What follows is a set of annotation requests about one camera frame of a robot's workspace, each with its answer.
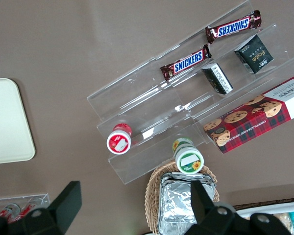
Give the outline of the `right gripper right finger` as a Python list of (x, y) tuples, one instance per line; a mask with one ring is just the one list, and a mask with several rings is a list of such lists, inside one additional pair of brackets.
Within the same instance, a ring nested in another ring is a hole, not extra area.
[(273, 215), (254, 213), (249, 220), (240, 217), (227, 203), (214, 203), (202, 183), (191, 182), (191, 206), (197, 223), (187, 235), (289, 235)]

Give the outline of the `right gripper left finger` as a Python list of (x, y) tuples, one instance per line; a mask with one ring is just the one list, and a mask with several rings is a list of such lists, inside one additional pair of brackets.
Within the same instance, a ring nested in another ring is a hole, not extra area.
[(71, 181), (52, 202), (47, 193), (2, 197), (0, 235), (64, 235), (81, 205), (79, 181)]

